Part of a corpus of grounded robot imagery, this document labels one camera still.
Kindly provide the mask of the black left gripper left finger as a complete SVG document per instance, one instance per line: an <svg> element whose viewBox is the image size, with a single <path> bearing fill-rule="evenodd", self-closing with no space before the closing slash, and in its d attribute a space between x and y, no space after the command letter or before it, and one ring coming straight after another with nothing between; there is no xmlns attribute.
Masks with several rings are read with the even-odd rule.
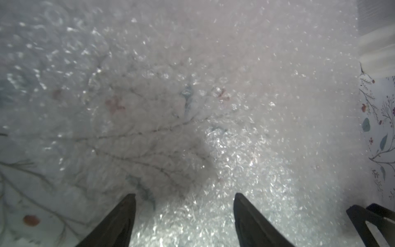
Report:
<svg viewBox="0 0 395 247"><path fill-rule="evenodd" d="M126 195L77 247L128 247L136 216L136 194Z"/></svg>

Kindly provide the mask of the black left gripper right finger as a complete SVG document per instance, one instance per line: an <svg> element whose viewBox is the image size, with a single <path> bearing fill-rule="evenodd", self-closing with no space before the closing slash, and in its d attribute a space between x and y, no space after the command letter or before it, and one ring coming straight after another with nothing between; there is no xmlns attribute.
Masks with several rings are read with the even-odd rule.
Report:
<svg viewBox="0 0 395 247"><path fill-rule="evenodd" d="M236 193L233 209L241 247L294 247L242 193Z"/></svg>

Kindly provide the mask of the clear bubble wrap sheet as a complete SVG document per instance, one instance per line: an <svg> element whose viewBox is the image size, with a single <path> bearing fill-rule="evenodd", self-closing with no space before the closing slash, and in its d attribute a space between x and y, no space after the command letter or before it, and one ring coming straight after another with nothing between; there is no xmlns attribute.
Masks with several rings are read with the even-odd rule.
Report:
<svg viewBox="0 0 395 247"><path fill-rule="evenodd" d="M375 198L355 1L1 1L1 246L236 247L244 194L298 247Z"/></svg>

